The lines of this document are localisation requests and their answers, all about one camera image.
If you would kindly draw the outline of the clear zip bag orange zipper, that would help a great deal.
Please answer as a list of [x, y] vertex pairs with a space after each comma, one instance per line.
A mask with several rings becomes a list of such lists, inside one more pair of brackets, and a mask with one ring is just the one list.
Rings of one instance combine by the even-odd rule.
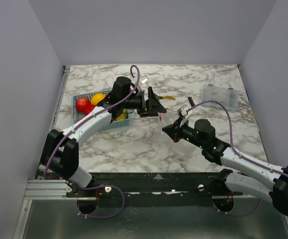
[[178, 114], [174, 109], [166, 108], [166, 113], [160, 113], [157, 126], [158, 132], [161, 134], [161, 141], [166, 144], [169, 153], [180, 159], [187, 159], [193, 156], [195, 147], [184, 139], [174, 142], [165, 132], [163, 127], [173, 124], [178, 119]]

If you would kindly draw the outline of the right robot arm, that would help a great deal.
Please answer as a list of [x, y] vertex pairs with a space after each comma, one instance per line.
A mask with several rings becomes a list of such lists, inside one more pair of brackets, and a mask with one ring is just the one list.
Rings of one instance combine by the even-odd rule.
[[206, 119], [199, 119], [194, 127], [176, 120], [162, 131], [174, 142], [186, 140], [201, 148], [209, 162], [229, 168], [222, 178], [214, 182], [219, 195], [229, 191], [246, 193], [267, 202], [288, 217], [288, 165], [281, 167], [265, 163], [236, 150], [215, 135], [215, 128]]

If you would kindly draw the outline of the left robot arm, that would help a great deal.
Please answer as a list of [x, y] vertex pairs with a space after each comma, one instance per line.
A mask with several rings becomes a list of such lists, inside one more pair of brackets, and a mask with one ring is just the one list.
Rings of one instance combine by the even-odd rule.
[[101, 128], [111, 124], [125, 109], [136, 110], [140, 117], [156, 117], [165, 113], [151, 87], [148, 98], [143, 92], [131, 92], [131, 80], [118, 77], [112, 90], [84, 118], [65, 130], [51, 130], [46, 138], [40, 164], [61, 178], [78, 185], [78, 191], [85, 197], [95, 191], [92, 175], [79, 165], [79, 147]]

